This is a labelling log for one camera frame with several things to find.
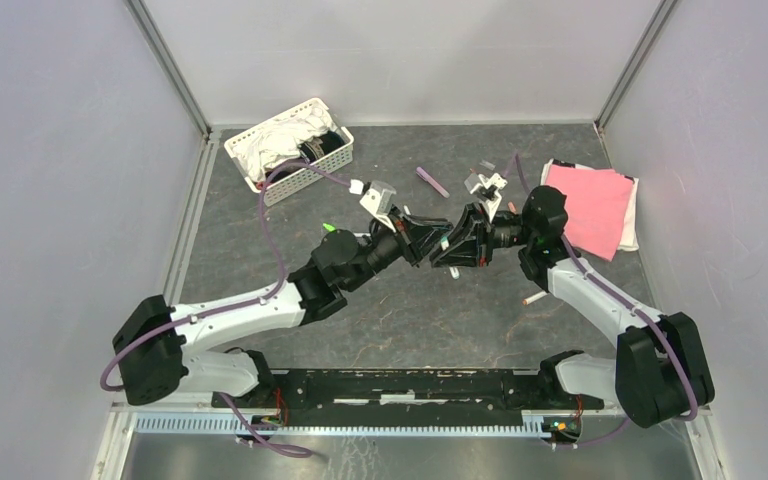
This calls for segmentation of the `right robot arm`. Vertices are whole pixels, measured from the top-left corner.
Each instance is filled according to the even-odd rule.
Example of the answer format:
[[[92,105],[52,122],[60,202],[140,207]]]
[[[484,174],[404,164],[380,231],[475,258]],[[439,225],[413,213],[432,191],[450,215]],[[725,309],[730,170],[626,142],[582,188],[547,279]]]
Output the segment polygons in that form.
[[[470,204],[429,256],[435,268],[479,268],[498,249],[514,248],[527,280],[565,302],[613,345],[611,359],[581,350],[541,363],[540,400],[562,408],[577,395],[622,409],[641,428],[690,421],[715,398],[698,327],[683,312],[667,315],[625,293],[577,253],[564,235],[566,197],[541,185],[517,214],[491,215]]]

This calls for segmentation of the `purple pen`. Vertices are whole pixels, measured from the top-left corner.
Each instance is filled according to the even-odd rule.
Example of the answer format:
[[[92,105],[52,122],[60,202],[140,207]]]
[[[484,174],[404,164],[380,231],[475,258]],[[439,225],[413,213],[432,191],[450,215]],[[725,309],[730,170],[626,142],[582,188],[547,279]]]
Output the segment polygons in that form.
[[[448,199],[450,197],[450,192],[438,180],[436,180],[431,174],[429,174],[424,168],[417,167],[415,169],[415,172],[420,179],[422,179],[429,186],[431,186],[443,198]]]

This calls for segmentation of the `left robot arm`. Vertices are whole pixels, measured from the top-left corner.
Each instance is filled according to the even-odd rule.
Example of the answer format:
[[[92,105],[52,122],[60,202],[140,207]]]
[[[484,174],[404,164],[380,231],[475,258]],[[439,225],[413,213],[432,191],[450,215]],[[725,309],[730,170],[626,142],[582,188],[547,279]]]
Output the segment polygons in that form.
[[[257,333],[318,322],[343,309],[358,289],[394,262],[421,263],[452,229],[445,219],[392,208],[364,235],[328,232],[309,261],[262,289],[200,304],[144,298],[114,335],[114,368],[132,406],[173,393],[225,393],[250,407],[266,405],[274,381],[263,355],[223,353],[219,346]]]

